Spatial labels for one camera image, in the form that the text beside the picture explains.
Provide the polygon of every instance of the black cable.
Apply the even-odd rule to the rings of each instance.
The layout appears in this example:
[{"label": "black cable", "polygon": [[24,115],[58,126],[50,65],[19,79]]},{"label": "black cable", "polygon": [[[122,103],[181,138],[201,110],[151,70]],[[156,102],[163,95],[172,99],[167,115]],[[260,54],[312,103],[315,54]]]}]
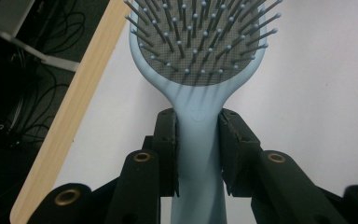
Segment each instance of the black cable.
[{"label": "black cable", "polygon": [[[50,91],[55,91],[56,88],[58,87],[69,87],[68,84],[57,84],[57,85],[54,85],[50,88],[48,88],[41,96],[40,98],[38,99],[38,101],[36,102],[35,106],[38,106],[40,104],[40,102],[43,100],[43,98],[46,97],[46,95],[49,94]],[[29,126],[29,127],[23,127],[23,129],[21,130],[20,134],[23,134],[23,133],[26,133],[31,127],[34,127],[35,126],[35,123],[48,111],[49,107],[51,106],[52,104],[52,99],[54,99],[54,96],[51,98],[47,108],[42,112],[42,114],[40,114],[37,119],[34,120],[34,122]]]}]

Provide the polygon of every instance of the wooden board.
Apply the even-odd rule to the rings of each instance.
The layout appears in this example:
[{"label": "wooden board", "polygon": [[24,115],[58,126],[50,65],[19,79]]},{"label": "wooden board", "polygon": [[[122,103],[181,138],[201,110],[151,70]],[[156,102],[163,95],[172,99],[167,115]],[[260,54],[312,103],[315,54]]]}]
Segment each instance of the wooden board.
[{"label": "wooden board", "polygon": [[26,223],[36,207],[52,190],[90,99],[115,49],[125,24],[124,16],[129,12],[121,1],[110,1],[108,4],[11,210],[11,223]]}]

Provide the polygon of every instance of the brush handle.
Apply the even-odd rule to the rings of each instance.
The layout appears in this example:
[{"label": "brush handle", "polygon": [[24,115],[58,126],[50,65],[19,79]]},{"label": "brush handle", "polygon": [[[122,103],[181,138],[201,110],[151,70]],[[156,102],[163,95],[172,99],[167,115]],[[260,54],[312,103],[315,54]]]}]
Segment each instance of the brush handle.
[{"label": "brush handle", "polygon": [[176,111],[180,197],[172,199],[172,224],[227,223],[217,113]]}]

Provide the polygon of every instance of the brush head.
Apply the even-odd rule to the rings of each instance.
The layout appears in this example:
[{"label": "brush head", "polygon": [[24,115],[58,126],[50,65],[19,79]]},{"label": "brush head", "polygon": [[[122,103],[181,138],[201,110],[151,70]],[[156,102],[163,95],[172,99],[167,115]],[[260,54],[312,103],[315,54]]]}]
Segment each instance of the brush head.
[{"label": "brush head", "polygon": [[235,77],[268,46],[260,40],[276,31],[263,33],[264,2],[137,0],[132,11],[138,20],[131,21],[137,30],[131,32],[161,76],[186,86],[215,85]]}]

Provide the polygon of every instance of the hairbrush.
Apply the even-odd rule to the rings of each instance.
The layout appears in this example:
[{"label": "hairbrush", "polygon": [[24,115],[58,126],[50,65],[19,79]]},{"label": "hairbrush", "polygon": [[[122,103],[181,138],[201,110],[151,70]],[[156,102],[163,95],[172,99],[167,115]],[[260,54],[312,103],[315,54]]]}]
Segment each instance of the hairbrush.
[{"label": "hairbrush", "polygon": [[142,75],[167,97],[178,120],[180,196],[171,223],[227,223],[217,118],[263,58],[266,0],[136,0],[130,47]]}]

